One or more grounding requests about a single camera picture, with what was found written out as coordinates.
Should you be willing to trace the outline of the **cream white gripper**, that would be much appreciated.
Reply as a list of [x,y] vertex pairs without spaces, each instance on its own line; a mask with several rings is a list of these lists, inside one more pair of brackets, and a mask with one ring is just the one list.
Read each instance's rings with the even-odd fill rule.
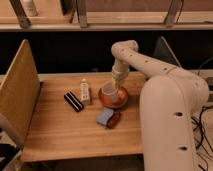
[[119,89],[121,82],[128,76],[129,66],[123,63],[114,64],[112,67],[112,78],[115,82],[114,87],[116,90]]

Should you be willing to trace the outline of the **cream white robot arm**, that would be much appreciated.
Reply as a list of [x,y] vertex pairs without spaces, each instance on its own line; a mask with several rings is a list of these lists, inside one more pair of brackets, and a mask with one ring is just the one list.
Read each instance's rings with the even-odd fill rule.
[[145,171],[199,171],[191,116],[209,98],[200,76],[138,52],[134,40],[112,45],[112,77],[119,83],[131,67],[148,80],[140,93],[140,125]]

